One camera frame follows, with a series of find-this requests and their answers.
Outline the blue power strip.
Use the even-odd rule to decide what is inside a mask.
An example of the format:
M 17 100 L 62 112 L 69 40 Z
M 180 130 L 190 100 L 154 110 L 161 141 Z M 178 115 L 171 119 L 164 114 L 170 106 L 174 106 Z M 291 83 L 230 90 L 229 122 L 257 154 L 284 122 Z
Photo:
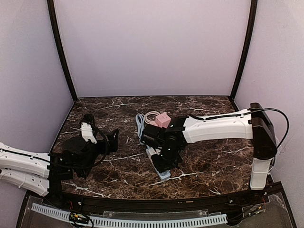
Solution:
M 154 167 L 158 177 L 160 178 L 161 181 L 165 181 L 171 177 L 171 171 L 166 170 L 164 172 L 159 172 L 155 167 Z

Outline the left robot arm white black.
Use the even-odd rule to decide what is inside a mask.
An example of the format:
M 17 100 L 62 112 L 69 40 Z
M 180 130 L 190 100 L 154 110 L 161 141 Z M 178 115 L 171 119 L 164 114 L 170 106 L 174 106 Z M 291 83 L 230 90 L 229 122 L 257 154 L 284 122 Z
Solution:
M 90 171 L 118 149 L 119 130 L 98 140 L 97 131 L 82 130 L 62 143 L 61 153 L 28 152 L 0 144 L 0 178 L 40 196 L 61 191 L 61 181 L 86 179 Z

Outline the white cube socket adapter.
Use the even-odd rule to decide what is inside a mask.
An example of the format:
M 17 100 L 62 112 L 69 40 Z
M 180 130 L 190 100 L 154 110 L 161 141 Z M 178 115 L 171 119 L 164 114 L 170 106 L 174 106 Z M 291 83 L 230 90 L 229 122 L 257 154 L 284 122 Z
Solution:
M 152 147 L 147 148 L 146 153 L 147 153 L 149 159 L 151 159 L 153 155 L 158 155 L 157 151 Z

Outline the pink cube socket adapter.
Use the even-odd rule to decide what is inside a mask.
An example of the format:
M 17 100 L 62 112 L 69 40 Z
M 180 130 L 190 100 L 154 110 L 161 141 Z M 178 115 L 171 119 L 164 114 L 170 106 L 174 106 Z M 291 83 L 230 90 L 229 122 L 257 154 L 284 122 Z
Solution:
M 159 114 L 155 117 L 155 122 L 160 128 L 167 128 L 170 121 L 171 118 L 166 113 Z

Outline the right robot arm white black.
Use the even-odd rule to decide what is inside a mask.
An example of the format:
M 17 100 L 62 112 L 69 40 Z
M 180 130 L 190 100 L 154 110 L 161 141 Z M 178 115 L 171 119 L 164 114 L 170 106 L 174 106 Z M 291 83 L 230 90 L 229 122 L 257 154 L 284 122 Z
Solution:
M 251 190 L 263 190 L 270 163 L 281 146 L 276 141 L 274 126 L 267 111 L 287 117 L 278 109 L 251 103 L 248 109 L 228 114 L 175 117 L 167 127 L 147 124 L 140 135 L 140 142 L 148 150 L 154 150 L 151 161 L 159 173 L 164 173 L 178 167 L 182 162 L 180 152 L 188 144 L 219 139 L 251 140 L 254 151 L 249 186 Z

